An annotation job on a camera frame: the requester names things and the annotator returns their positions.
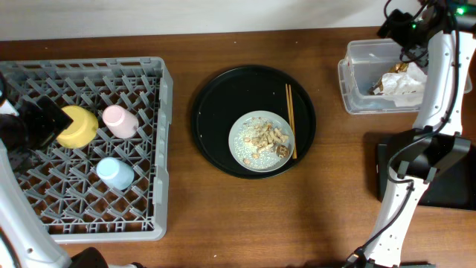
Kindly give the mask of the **pink plastic cup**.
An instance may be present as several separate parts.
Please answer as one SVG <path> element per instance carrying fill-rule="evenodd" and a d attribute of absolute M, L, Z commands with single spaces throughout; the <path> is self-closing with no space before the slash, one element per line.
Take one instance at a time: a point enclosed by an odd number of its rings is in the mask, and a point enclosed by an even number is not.
<path fill-rule="evenodd" d="M 122 106 L 111 105 L 103 110 L 103 122 L 117 138 L 131 138 L 138 129 L 138 119 Z"/>

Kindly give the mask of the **yellow bowl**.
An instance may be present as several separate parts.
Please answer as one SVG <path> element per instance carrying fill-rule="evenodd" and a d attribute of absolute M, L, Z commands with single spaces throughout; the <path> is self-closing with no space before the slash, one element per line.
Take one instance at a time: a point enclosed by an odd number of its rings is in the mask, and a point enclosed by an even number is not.
<path fill-rule="evenodd" d="M 70 149 L 81 148 L 94 140 L 99 124 L 92 112 L 80 106 L 65 106 L 62 111 L 72 123 L 57 136 L 57 142 L 61 146 Z"/>

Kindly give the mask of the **light blue plastic cup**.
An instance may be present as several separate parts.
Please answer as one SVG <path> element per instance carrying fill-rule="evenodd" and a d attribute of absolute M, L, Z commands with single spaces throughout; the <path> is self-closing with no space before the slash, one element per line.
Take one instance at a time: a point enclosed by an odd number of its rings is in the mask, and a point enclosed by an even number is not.
<path fill-rule="evenodd" d="M 112 157 L 99 161 L 96 174 L 108 187 L 121 191 L 128 188 L 135 177 L 134 170 L 128 164 Z"/>

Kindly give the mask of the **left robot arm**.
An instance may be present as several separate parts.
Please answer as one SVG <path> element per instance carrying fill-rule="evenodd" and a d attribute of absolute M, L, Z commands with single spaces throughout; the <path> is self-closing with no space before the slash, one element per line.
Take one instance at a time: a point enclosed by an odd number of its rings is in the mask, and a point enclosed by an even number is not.
<path fill-rule="evenodd" d="M 16 181 L 1 145 L 1 265 L 4 267 L 108 267 L 93 247 L 70 257 L 46 232 Z"/>

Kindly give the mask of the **grey plate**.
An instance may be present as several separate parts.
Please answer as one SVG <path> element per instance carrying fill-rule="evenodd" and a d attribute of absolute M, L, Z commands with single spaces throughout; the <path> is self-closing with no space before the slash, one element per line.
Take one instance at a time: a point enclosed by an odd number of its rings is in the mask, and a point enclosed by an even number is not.
<path fill-rule="evenodd" d="M 291 159 L 295 137 L 284 118 L 258 110 L 237 119 L 229 132 L 228 145 L 233 158 L 246 170 L 268 173 Z"/>

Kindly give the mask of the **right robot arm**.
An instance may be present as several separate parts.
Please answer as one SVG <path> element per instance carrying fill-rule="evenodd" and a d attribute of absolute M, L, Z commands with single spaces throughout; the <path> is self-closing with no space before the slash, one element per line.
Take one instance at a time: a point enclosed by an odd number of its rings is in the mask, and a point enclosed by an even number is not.
<path fill-rule="evenodd" d="M 345 267 L 399 267 L 422 195 L 471 147 L 461 136 L 461 106 L 475 52 L 475 5 L 426 1 L 415 15 L 395 9 L 385 18 L 377 34 L 401 45 L 405 56 L 423 49 L 428 79 L 412 130 L 394 135 L 387 145 L 387 184 L 372 235 Z"/>

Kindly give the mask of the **food scraps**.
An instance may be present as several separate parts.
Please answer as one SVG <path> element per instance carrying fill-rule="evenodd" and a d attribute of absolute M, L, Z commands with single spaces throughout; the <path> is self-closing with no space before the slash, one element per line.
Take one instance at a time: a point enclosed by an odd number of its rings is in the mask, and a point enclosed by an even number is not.
<path fill-rule="evenodd" d="M 251 118 L 242 124 L 235 138 L 235 149 L 245 166 L 264 170 L 291 154 L 288 141 L 289 136 L 273 121 Z"/>

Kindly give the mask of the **gold foil wrapper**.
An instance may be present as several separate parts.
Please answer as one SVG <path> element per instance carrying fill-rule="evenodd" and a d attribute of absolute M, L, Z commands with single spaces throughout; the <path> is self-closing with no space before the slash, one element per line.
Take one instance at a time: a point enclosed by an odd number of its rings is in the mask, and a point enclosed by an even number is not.
<path fill-rule="evenodd" d="M 401 72 L 406 72 L 408 70 L 408 63 L 397 63 L 393 67 L 391 67 L 386 74 L 398 74 Z M 383 83 L 382 83 L 383 77 L 380 77 L 379 80 L 374 83 L 370 89 L 369 89 L 369 94 L 370 95 L 382 95 L 383 92 Z"/>

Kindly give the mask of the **wooden chopstick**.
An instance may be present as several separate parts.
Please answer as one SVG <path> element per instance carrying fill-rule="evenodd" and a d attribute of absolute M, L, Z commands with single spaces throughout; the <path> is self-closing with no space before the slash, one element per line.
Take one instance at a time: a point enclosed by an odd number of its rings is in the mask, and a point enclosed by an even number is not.
<path fill-rule="evenodd" d="M 288 101 L 288 108 L 289 108 L 289 123 L 292 128 L 293 135 L 295 137 L 294 140 L 294 150 L 293 150 L 293 159 L 298 158 L 298 153 L 297 153 L 297 145 L 296 145 L 296 133 L 295 133 L 295 117 L 294 117 L 294 107 L 293 107 L 293 100 L 292 100 L 292 86 L 290 84 L 286 84 L 286 90 L 287 90 L 287 101 Z"/>
<path fill-rule="evenodd" d="M 292 134 L 295 135 L 293 103 L 292 103 L 292 88 L 288 83 L 285 85 L 285 90 L 286 90 L 286 105 L 287 105 L 287 112 L 288 112 L 288 118 L 289 118 L 289 125 L 291 127 Z"/>

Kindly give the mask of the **white napkin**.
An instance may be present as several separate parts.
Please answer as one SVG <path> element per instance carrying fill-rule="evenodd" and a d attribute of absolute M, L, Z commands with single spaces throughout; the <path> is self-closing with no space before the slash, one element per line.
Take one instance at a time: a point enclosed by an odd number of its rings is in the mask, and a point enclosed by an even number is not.
<path fill-rule="evenodd" d="M 409 63 L 406 72 L 382 76 L 385 100 L 393 101 L 396 107 L 419 106 L 422 103 L 427 75 L 417 64 Z"/>

